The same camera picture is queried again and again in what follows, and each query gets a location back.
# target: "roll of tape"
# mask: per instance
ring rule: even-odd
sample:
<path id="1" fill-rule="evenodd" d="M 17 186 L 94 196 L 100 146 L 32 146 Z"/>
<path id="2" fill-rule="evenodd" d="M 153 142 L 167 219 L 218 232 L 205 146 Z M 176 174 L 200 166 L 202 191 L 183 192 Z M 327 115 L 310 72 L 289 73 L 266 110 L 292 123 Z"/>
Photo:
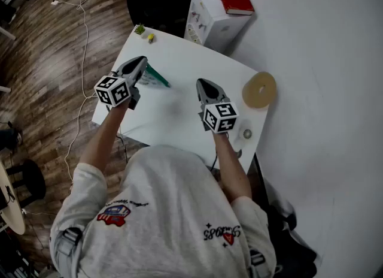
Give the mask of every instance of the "roll of tape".
<path id="1" fill-rule="evenodd" d="M 275 96 L 274 77 L 266 71 L 254 75 L 242 90 L 242 97 L 246 105 L 251 108 L 263 108 L 272 103 Z"/>

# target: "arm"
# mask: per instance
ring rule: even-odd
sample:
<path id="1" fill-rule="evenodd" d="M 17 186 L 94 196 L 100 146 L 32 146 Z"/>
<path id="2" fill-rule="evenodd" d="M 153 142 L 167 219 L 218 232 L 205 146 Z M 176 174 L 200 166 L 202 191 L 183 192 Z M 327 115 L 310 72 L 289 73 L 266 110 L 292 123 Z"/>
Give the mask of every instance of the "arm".
<path id="1" fill-rule="evenodd" d="M 225 134 L 213 134 L 213 136 L 220 160 L 221 181 L 227 199 L 231 203 L 241 196 L 251 198 L 249 179 L 239 163 L 229 139 Z"/>
<path id="2" fill-rule="evenodd" d="M 213 134 L 220 160 L 221 181 L 227 199 L 238 218 L 251 254 L 252 272 L 272 277 L 276 257 L 268 231 L 266 213 L 251 200 L 251 186 L 225 134 Z"/>
<path id="3" fill-rule="evenodd" d="M 118 107 L 112 108 L 102 125 L 97 130 L 96 135 L 90 140 L 81 155 L 80 163 L 87 163 L 103 171 L 107 166 L 113 143 L 117 135 L 118 128 L 124 118 L 129 106 L 129 99 L 125 100 Z"/>
<path id="4" fill-rule="evenodd" d="M 53 222 L 50 233 L 50 252 L 53 264 L 62 274 L 68 273 L 70 271 L 68 267 L 72 264 L 76 268 L 82 245 L 80 240 L 77 248 L 71 249 L 71 253 L 62 254 L 62 248 L 68 244 L 64 237 L 66 230 L 75 228 L 83 235 L 89 222 L 107 202 L 107 182 L 102 170 L 107 165 L 117 130 L 128 105 L 129 102 L 124 102 L 117 108 L 112 108 L 88 143 L 73 173 L 71 194 L 64 200 Z"/>

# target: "white wall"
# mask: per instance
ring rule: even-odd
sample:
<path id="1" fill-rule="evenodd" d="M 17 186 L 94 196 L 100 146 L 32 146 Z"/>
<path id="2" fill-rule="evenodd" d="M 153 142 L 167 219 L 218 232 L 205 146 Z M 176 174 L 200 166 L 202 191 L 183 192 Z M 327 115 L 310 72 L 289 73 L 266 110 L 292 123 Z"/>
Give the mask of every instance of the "white wall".
<path id="1" fill-rule="evenodd" d="M 252 0 L 231 57 L 278 85 L 257 154 L 322 257 L 317 277 L 383 263 L 383 0 Z"/>

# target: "red logo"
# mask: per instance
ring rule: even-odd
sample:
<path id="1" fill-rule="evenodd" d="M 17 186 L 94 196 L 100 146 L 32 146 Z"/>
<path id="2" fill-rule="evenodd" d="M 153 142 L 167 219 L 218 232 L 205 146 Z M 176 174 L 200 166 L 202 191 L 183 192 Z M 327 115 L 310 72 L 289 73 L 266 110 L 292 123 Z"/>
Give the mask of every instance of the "red logo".
<path id="1" fill-rule="evenodd" d="M 234 243 L 234 235 L 230 233 L 224 233 L 222 236 L 230 245 Z"/>
<path id="2" fill-rule="evenodd" d="M 113 206 L 107 208 L 103 213 L 97 215 L 97 220 L 103 220 L 107 225 L 112 223 L 118 227 L 125 224 L 125 217 L 130 214 L 130 210 L 123 206 Z"/>

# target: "forearm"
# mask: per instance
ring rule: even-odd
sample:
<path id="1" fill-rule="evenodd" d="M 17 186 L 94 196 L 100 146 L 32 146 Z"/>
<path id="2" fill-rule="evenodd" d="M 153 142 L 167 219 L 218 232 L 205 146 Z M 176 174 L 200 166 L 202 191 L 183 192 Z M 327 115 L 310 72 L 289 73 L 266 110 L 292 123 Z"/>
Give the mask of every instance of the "forearm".
<path id="1" fill-rule="evenodd" d="M 251 186 L 229 139 L 224 134 L 213 134 L 218 160 L 220 161 L 221 181 L 229 202 L 241 196 L 251 198 Z"/>
<path id="2" fill-rule="evenodd" d="M 110 110 L 96 135 L 92 137 L 86 146 L 84 153 L 81 155 L 80 163 L 90 164 L 101 171 L 105 169 L 125 112 L 126 109 L 120 106 Z"/>

